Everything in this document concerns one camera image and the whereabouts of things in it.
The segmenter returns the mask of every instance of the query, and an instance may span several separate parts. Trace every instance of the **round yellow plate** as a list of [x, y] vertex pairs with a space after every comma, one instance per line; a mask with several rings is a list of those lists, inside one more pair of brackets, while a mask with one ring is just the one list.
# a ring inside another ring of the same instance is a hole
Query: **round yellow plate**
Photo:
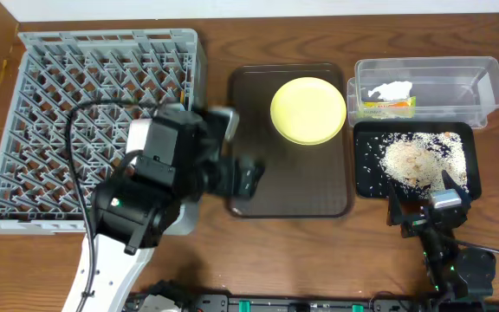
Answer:
[[346, 103], [332, 84], [318, 78], [298, 78], [276, 91], [270, 117], [286, 139], [316, 145], [332, 139], [342, 129]]

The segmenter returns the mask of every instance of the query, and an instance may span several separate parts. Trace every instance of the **wooden table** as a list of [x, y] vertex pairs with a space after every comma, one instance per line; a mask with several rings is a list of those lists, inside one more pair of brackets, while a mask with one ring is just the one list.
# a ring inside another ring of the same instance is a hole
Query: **wooden table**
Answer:
[[[344, 81], [360, 59], [492, 55], [499, 61], [499, 14], [25, 23], [21, 31], [194, 28], [209, 61], [208, 100], [226, 102], [227, 80], [247, 64], [332, 62]], [[16, 67], [15, 40], [0, 94], [0, 138]], [[499, 248], [499, 110], [475, 132], [483, 195], [463, 240]], [[206, 197], [197, 229], [165, 237], [135, 289], [159, 279], [239, 295], [369, 297], [429, 288], [418, 239], [386, 226], [385, 200], [357, 198], [345, 217], [319, 221], [242, 221]], [[0, 311], [59, 311], [81, 252], [79, 234], [0, 236]], [[494, 281], [499, 300], [499, 257]]]

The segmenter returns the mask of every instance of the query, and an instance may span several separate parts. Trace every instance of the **brown tray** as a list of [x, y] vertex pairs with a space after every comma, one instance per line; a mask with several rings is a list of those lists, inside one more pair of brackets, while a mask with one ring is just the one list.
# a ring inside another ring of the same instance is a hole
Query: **brown tray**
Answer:
[[230, 102], [240, 114], [232, 153], [260, 159], [266, 167], [253, 199], [230, 201], [238, 217], [334, 218], [352, 206], [347, 123], [328, 142], [301, 146], [284, 139], [270, 119], [276, 90], [300, 77], [320, 78], [343, 93], [340, 71], [332, 64], [246, 66], [230, 78]]

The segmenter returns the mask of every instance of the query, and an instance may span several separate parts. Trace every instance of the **plastic container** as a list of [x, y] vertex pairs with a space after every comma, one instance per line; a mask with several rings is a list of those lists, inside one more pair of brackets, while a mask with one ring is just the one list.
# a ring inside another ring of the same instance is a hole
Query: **plastic container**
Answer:
[[[410, 96], [416, 97], [414, 108], [363, 106], [364, 101], [380, 101], [375, 95], [368, 97], [367, 91], [394, 81], [413, 83]], [[363, 120], [406, 116], [411, 120], [461, 121], [478, 129], [486, 127], [487, 115], [497, 108], [499, 65], [493, 57], [361, 60], [355, 65], [355, 78], [347, 83], [350, 126]]]
[[[84, 101], [205, 106], [206, 59], [193, 29], [20, 33], [27, 51], [0, 145], [0, 234], [84, 231], [64, 152], [68, 110]], [[93, 107], [72, 133], [87, 206], [149, 109]]]

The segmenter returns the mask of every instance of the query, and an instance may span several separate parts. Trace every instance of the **white wall edge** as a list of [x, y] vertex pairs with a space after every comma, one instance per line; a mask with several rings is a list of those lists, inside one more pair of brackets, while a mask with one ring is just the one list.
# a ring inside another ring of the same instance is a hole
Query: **white wall edge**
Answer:
[[0, 0], [18, 22], [496, 13], [499, 0]]

